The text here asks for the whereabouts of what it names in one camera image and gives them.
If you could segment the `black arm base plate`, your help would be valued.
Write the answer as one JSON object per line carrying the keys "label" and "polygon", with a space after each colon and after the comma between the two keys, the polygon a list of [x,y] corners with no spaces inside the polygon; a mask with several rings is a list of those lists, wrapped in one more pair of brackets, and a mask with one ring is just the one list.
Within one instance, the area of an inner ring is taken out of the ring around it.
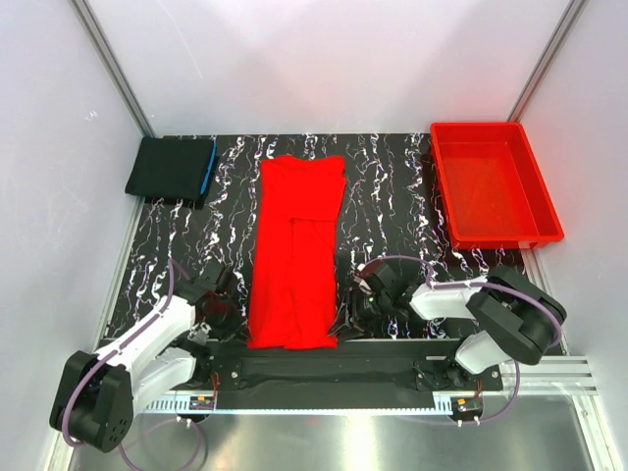
{"label": "black arm base plate", "polygon": [[176,340],[131,378],[105,366],[87,389],[98,419],[128,424],[144,410],[235,414],[448,415],[435,393],[499,392],[496,363],[479,373],[454,365],[459,339],[351,340],[337,348],[249,349],[242,342],[202,346]]}

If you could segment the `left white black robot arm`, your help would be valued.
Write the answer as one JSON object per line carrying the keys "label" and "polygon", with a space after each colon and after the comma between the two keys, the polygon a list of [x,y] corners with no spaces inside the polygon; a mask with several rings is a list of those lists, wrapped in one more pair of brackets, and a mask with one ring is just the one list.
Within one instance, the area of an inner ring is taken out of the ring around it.
{"label": "left white black robot arm", "polygon": [[68,446],[113,450],[134,417],[162,394],[218,378],[209,340],[247,337],[230,266],[214,263],[189,276],[170,260],[168,277],[167,293],[149,314],[107,345],[78,350],[66,361],[49,423]]}

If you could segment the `left small electronics board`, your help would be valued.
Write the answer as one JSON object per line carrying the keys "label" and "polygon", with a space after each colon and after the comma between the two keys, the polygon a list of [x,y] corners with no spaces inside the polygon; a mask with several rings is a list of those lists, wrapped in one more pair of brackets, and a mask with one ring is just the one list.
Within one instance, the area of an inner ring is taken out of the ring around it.
{"label": "left small electronics board", "polygon": [[192,395],[189,398],[189,410],[215,410],[216,397],[214,395]]}

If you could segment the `aluminium table edge rail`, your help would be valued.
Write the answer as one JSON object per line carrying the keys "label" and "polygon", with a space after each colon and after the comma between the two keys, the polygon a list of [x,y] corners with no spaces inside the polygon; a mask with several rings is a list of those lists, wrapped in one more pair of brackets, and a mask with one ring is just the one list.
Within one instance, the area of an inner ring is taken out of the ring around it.
{"label": "aluminium table edge rail", "polygon": [[392,384],[419,392],[485,391],[521,386],[526,393],[551,391],[594,393],[596,387],[588,365],[576,357],[550,356],[536,366],[489,366],[469,373],[448,357],[420,358],[410,354],[356,355],[321,351],[261,351],[221,353],[200,359],[183,351],[161,355],[131,376],[129,367],[101,367],[87,382],[85,390],[104,389],[105,376],[128,383],[135,395],[150,398],[170,390],[202,390],[213,380],[225,391],[248,391],[262,386]]}

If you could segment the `red plastic bin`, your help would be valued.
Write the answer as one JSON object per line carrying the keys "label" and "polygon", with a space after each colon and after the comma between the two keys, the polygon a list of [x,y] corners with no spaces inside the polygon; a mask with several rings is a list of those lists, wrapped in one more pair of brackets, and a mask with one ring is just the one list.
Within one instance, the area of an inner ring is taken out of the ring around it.
{"label": "red plastic bin", "polygon": [[521,124],[439,122],[430,132],[453,247],[534,249],[563,240]]}

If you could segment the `right aluminium frame post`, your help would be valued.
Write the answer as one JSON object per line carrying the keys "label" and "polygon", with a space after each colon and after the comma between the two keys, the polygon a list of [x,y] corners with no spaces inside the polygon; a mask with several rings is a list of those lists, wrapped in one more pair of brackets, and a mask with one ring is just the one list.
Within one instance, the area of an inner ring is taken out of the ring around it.
{"label": "right aluminium frame post", "polygon": [[572,29],[585,11],[588,0],[570,0],[560,16],[546,46],[527,78],[521,92],[507,117],[508,122],[520,122],[526,109],[532,102],[544,78],[550,71],[561,48],[565,44]]}

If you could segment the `folded black t shirt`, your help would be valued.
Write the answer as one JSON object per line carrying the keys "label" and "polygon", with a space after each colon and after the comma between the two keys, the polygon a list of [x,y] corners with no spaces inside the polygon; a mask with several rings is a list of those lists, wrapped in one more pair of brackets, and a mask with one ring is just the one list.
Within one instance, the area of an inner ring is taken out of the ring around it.
{"label": "folded black t shirt", "polygon": [[125,193],[166,202],[182,200],[195,209],[204,205],[207,192],[199,196],[205,176],[213,139],[144,137],[140,144],[125,186]]}

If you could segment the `aluminium frame post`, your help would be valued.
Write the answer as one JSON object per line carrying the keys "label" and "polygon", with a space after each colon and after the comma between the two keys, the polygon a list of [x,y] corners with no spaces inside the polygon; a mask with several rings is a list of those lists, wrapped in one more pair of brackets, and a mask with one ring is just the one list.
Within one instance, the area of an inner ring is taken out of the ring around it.
{"label": "aluminium frame post", "polygon": [[131,87],[131,83],[124,73],[114,49],[89,2],[85,0],[70,0],[69,3],[78,16],[78,20],[82,24],[103,66],[121,95],[135,124],[144,136],[155,137],[155,131],[146,113],[142,109]]}
{"label": "aluminium frame post", "polygon": [[507,117],[508,122],[520,122],[526,109],[532,102],[544,78],[550,71],[561,48],[565,44],[572,29],[585,11],[588,0],[570,0],[560,16],[546,46],[527,78],[521,92]]}

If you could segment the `small electronics board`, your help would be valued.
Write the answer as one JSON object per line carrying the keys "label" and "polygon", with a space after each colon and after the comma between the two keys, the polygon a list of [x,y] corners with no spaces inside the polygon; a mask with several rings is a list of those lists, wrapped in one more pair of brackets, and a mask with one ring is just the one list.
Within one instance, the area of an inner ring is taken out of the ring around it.
{"label": "small electronics board", "polygon": [[453,410],[459,413],[471,413],[481,411],[484,408],[484,401],[479,396],[456,398],[453,403]]}
{"label": "small electronics board", "polygon": [[189,410],[215,410],[216,397],[214,395],[192,395],[189,398]]}

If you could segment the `red t shirt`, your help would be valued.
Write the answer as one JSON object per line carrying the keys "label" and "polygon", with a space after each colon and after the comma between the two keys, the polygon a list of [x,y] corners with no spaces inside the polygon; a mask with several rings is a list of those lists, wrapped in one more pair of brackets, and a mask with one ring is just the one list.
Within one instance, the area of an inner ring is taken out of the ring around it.
{"label": "red t shirt", "polygon": [[345,160],[281,155],[262,162],[261,184],[248,345],[334,348]]}

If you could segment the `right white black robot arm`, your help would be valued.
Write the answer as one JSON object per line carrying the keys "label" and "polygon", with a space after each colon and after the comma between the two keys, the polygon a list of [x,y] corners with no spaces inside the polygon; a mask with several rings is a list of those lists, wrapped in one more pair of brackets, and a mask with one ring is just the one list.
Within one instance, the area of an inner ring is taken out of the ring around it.
{"label": "right white black robot arm", "polygon": [[329,334],[339,341],[369,338],[386,318],[476,323],[478,332],[462,339],[454,353],[415,368],[422,388],[471,389],[490,368],[506,361],[534,366],[560,342],[565,308],[510,267],[499,265],[467,281],[438,282],[434,268],[428,266],[426,277],[412,284],[390,266],[390,260],[374,259],[357,272]]}

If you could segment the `left aluminium frame post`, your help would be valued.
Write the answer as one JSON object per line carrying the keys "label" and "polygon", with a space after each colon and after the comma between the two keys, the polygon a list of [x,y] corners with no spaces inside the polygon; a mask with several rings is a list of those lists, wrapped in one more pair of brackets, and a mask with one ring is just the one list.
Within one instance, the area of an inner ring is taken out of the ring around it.
{"label": "left aluminium frame post", "polygon": [[85,0],[70,0],[69,3],[78,16],[78,20],[82,24],[103,66],[121,95],[135,124],[144,136],[155,137],[155,131],[146,113],[142,109],[131,87],[131,83],[124,73],[114,49],[89,2]]}

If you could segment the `right small electronics board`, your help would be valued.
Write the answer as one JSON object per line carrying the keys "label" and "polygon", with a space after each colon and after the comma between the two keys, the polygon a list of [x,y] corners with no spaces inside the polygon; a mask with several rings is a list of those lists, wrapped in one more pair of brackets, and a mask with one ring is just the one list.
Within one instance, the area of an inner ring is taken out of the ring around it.
{"label": "right small electronics board", "polygon": [[453,403],[453,410],[459,413],[471,413],[481,411],[484,408],[484,401],[479,396],[456,398]]}

